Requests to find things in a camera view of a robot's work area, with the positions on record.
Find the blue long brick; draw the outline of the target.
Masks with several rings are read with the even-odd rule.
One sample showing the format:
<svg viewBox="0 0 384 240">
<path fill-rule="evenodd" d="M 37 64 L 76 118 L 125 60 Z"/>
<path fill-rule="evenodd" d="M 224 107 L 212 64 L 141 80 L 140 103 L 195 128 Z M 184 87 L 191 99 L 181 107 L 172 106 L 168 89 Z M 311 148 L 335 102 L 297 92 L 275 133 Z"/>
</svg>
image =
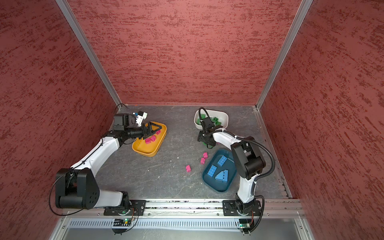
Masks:
<svg viewBox="0 0 384 240">
<path fill-rule="evenodd" d="M 221 158 L 218 160 L 217 164 L 222 167 L 224 165 L 224 163 L 227 161 L 227 157 L 226 156 L 221 156 Z"/>
<path fill-rule="evenodd" d="M 207 175 L 210 176 L 210 177 L 213 177 L 215 172 L 217 170 L 217 167 L 214 166 L 214 165 L 211 165 L 211 167 L 209 168 L 208 172 L 207 172 Z"/>
<path fill-rule="evenodd" d="M 222 180 L 223 182 L 227 182 L 227 181 L 228 181 L 228 173 L 229 173 L 228 170 L 223 170 L 223 171 L 221 172 L 221 180 Z"/>
</svg>

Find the blue long brick bottom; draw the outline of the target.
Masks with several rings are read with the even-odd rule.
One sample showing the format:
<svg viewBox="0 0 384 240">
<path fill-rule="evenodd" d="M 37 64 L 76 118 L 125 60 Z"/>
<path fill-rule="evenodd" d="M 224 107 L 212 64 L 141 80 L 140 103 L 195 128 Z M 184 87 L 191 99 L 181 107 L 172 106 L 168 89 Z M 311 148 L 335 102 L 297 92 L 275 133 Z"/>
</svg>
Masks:
<svg viewBox="0 0 384 240">
<path fill-rule="evenodd" d="M 223 182 L 227 182 L 227 181 L 228 181 L 228 173 L 229 173 L 228 170 L 223 170 L 223 171 L 221 172 L 221 180 L 222 180 Z"/>
</svg>

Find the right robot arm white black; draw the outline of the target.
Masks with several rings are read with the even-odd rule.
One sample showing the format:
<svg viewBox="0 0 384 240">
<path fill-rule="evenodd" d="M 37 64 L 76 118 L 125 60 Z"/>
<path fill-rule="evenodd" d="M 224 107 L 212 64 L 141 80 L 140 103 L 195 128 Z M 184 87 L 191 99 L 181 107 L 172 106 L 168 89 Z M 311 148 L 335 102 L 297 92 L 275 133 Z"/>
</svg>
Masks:
<svg viewBox="0 0 384 240">
<path fill-rule="evenodd" d="M 236 194 L 236 209 L 241 215 L 248 214 L 255 206 L 254 190 L 257 177 L 266 167 L 266 161 L 259 146 L 252 137 L 242 138 L 225 129 L 200 131 L 198 141 L 215 146 L 220 143 L 231 150 L 233 161 L 240 175 Z"/>
</svg>

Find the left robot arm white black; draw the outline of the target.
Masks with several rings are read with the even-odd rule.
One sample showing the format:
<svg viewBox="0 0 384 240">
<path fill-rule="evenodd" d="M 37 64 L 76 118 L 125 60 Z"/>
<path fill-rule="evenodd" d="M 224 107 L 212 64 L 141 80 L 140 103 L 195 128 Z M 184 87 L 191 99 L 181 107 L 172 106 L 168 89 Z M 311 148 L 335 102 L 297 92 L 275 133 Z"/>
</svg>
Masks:
<svg viewBox="0 0 384 240">
<path fill-rule="evenodd" d="M 90 210 L 93 208 L 118 208 L 126 213 L 131 208 L 127 192 L 101 190 L 96 175 L 108 158 L 127 140 L 135 142 L 161 139 L 165 125 L 144 123 L 147 113 L 116 114 L 112 129 L 107 131 L 97 145 L 70 168 L 60 169 L 50 193 L 55 195 L 58 209 Z"/>
</svg>

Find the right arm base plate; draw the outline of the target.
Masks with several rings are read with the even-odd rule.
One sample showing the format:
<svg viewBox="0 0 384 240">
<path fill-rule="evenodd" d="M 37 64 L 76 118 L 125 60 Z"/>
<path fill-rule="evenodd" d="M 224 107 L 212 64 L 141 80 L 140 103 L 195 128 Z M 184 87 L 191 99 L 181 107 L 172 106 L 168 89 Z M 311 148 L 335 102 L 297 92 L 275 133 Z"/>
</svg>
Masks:
<svg viewBox="0 0 384 240">
<path fill-rule="evenodd" d="M 233 216 L 260 216 L 262 206 L 258 200 L 252 200 L 249 203 L 242 203 L 240 200 L 224 200 L 223 213 L 226 217 Z"/>
</svg>

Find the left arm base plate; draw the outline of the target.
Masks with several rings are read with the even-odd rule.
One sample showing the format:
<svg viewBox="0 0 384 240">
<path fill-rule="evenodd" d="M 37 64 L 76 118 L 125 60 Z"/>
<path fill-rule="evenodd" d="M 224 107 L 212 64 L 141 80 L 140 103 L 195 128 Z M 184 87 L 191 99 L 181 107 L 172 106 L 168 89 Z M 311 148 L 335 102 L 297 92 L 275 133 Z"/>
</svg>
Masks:
<svg viewBox="0 0 384 240">
<path fill-rule="evenodd" d="M 146 207 L 146 200 L 130 200 L 127 207 L 108 207 L 104 210 L 104 216 L 142 216 Z"/>
</svg>

